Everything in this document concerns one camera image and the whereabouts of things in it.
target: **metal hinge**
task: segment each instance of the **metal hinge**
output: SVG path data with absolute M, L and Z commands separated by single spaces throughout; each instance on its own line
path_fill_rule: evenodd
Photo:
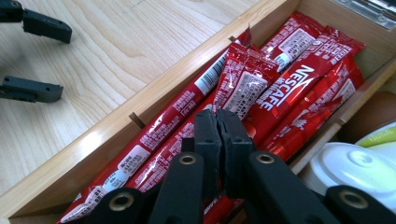
M 396 26 L 395 0 L 333 0 L 390 30 Z

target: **wooden compartment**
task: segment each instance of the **wooden compartment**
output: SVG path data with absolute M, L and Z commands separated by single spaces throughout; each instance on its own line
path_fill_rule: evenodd
M 262 0 L 204 44 L 94 125 L 51 160 L 26 176 L 0 198 L 0 221 L 54 223 L 78 192 L 139 132 L 136 118 L 148 122 L 194 75 L 249 26 L 262 44 L 294 11 L 299 10 L 359 39 L 367 48 L 357 56 L 365 84 L 321 127 L 290 167 L 299 173 L 396 72 L 396 29 L 386 30 L 331 0 Z

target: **black clamp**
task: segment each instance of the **black clamp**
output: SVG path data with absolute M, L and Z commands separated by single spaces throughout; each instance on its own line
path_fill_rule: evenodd
M 6 76 L 0 86 L 0 98 L 24 102 L 53 103 L 62 96 L 63 87 L 24 78 Z
M 18 1 L 0 0 L 0 22 L 22 22 L 24 32 L 70 43 L 72 29 L 63 21 L 29 9 Z
M 249 223 L 396 223 L 390 210 L 361 190 L 337 186 L 322 197 L 306 188 L 277 155 L 256 151 L 234 113 L 220 110 L 215 118 L 202 111 L 194 130 L 160 185 L 145 193 L 113 190 L 86 223 L 199 224 L 203 201 L 217 194 L 219 179 L 221 193 L 245 199 Z

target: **wooden box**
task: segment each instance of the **wooden box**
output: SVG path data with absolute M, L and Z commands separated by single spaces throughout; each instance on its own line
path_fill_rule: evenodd
M 304 146 L 290 168 L 298 174 L 359 108 L 396 72 L 396 29 L 386 30 L 331 0 L 262 0 L 150 83 L 76 141 L 26 176 L 0 198 L 0 221 L 54 223 L 64 209 L 122 147 L 152 119 L 211 58 L 249 26 L 254 43 L 265 39 L 299 10 L 324 25 L 359 39 L 367 48 L 357 56 L 365 84 Z

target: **wooden table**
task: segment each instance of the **wooden table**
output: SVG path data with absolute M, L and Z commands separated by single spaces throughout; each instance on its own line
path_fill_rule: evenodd
M 53 104 L 0 99 L 0 194 L 258 0 L 20 2 L 73 34 L 67 45 L 0 24 L 0 78 L 64 87 Z

